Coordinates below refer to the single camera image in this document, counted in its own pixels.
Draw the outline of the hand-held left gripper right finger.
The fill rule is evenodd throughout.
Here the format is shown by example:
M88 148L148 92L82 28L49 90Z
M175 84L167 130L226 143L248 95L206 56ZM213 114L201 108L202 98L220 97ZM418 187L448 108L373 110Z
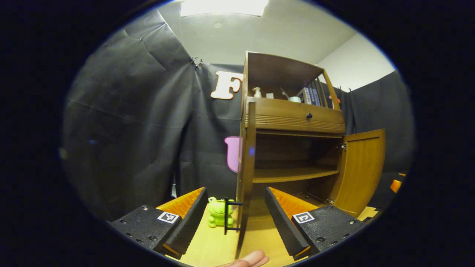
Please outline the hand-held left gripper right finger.
M266 187L264 200L294 260L322 253L365 226L334 205L318 207L272 187Z

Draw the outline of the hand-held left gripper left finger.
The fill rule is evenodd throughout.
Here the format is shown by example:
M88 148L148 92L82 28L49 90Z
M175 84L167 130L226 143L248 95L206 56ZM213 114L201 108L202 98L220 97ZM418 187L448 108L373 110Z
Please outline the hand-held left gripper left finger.
M207 189L154 207L141 205L108 225L128 240L177 260L186 254L207 206Z

